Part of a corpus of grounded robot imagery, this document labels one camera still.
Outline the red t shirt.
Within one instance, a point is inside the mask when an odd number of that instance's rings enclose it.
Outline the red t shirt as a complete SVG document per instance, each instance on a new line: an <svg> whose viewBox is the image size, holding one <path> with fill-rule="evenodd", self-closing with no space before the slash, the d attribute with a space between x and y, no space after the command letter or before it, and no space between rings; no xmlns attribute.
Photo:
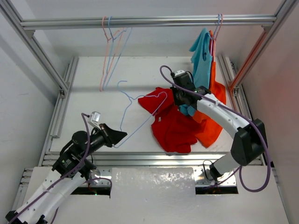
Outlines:
<svg viewBox="0 0 299 224"><path fill-rule="evenodd" d="M192 117L187 117L174 105L171 89L157 87L153 92L138 99L139 105L155 117L151 124L152 133L168 153L188 154L191 145L197 143L196 134L201 125Z"/></svg>

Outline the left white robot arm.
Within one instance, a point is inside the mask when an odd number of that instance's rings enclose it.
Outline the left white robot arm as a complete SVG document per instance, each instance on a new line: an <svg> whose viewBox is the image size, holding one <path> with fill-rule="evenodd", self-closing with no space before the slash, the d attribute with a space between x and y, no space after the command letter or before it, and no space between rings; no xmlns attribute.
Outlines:
<svg viewBox="0 0 299 224"><path fill-rule="evenodd" d="M96 170L87 157L102 146L113 147L126 136L126 132L113 130L106 124L95 127L92 135L86 131L75 132L31 198L6 214L8 223L48 223L61 203Z"/></svg>

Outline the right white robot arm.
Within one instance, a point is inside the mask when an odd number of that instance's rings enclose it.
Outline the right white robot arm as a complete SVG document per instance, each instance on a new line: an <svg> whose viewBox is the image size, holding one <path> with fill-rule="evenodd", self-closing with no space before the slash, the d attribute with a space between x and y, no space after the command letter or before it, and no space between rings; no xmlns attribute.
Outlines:
<svg viewBox="0 0 299 224"><path fill-rule="evenodd" d="M208 116L233 139L230 152L209 166L209 175L213 180L216 181L234 168L247 166L265 152L265 128L262 121L243 118L226 107L206 87L195 87L187 72L171 72L171 77L175 104L188 105Z"/></svg>

